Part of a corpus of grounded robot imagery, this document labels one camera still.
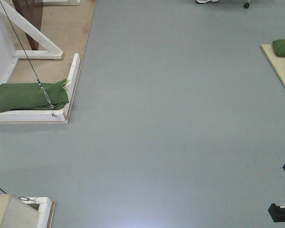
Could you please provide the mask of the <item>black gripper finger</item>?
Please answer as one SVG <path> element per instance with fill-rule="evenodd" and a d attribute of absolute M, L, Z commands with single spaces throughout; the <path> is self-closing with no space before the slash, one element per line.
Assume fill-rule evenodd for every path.
<path fill-rule="evenodd" d="M 274 222 L 285 222 L 285 205 L 276 205 L 272 203 L 268 212 Z"/>

